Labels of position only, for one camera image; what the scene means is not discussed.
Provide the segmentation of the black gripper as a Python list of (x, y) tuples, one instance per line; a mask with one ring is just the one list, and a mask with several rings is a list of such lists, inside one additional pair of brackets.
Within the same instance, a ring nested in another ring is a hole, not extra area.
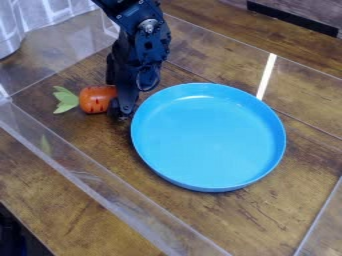
[(160, 82), (160, 64), (141, 65), (132, 53), (128, 45), (114, 43), (106, 55), (105, 83), (117, 89), (108, 105), (108, 116), (114, 120), (132, 116), (139, 93), (151, 91)]

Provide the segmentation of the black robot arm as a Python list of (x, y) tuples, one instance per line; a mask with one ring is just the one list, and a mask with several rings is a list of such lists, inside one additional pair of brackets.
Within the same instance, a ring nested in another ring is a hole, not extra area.
[(116, 119), (125, 119), (133, 113), (139, 93), (151, 91), (160, 82), (171, 31), (159, 0), (90, 1), (120, 28), (106, 55), (105, 83), (117, 90), (106, 113)]

